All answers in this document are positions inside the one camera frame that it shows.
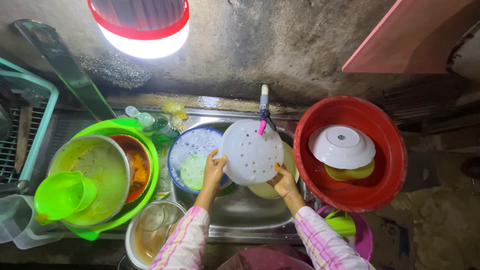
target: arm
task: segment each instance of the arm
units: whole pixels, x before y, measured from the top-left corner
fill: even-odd
[[[195,204],[179,221],[149,270],[201,268],[210,226],[208,211],[220,190],[223,167],[227,162],[227,156],[213,160],[217,152],[214,150],[207,157],[204,183]]]
[[[373,270],[373,266],[350,247],[322,217],[305,205],[291,173],[275,164],[276,177],[268,183],[274,187],[294,216],[295,227],[315,269]]]

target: wooden board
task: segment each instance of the wooden board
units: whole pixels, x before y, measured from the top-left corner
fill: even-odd
[[[450,50],[478,21],[478,0],[397,0],[342,70],[446,73]]]
[[[15,154],[15,170],[20,173],[25,163],[32,124],[33,105],[27,104],[20,107],[20,120],[18,121],[17,151]]]

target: orange food residue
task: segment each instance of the orange food residue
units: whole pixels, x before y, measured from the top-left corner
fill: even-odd
[[[144,160],[140,154],[132,156],[132,167],[135,170],[132,180],[130,182],[130,188],[141,188],[148,180],[147,166],[144,164]]]

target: stainless steel sink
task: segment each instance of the stainless steel sink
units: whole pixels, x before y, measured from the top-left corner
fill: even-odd
[[[257,120],[259,116],[256,113],[189,110],[189,119],[185,123],[185,128],[209,126],[224,132],[235,121],[242,119]],[[272,119],[281,139],[293,146],[293,136],[300,117],[274,115]],[[314,203],[315,197],[305,187],[302,179],[299,179],[297,185],[304,199],[313,200],[312,203]],[[190,208],[196,197],[172,183],[170,200]],[[285,202],[281,198],[258,197],[246,186],[239,185],[232,193],[217,197],[211,209],[210,219],[208,238],[210,242],[301,243]]]
[[[158,108],[139,107],[140,110],[158,112]],[[225,131],[232,123],[241,119],[259,119],[258,113],[230,112],[220,110],[187,110],[189,118],[184,127],[189,129],[196,126],[210,126]],[[272,115],[278,133],[283,141],[293,145],[293,136],[298,124],[299,116]],[[39,156],[32,175],[31,195],[36,187],[45,178],[45,168],[48,167],[51,157],[57,149],[73,137],[77,132],[96,123],[88,112],[55,111],[49,124],[46,139],[42,143]],[[196,195],[179,189],[169,179],[167,189],[170,191],[169,200],[183,204],[187,209],[193,206]],[[302,179],[297,184],[305,201],[315,209],[321,202],[306,188]],[[301,244],[293,218],[285,205],[279,199],[263,199],[252,193],[245,186],[238,186],[230,194],[217,197],[211,210],[211,225],[209,242],[235,243],[287,243]],[[115,229],[103,232],[100,238],[124,239],[127,223]],[[67,233],[67,237],[77,237]]]

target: white plastic colander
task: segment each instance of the white plastic colander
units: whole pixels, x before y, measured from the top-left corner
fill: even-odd
[[[283,144],[280,135],[270,126],[258,134],[260,121],[240,120],[225,131],[220,156],[227,155],[225,173],[237,184],[252,185],[273,178],[275,162],[283,163]]]

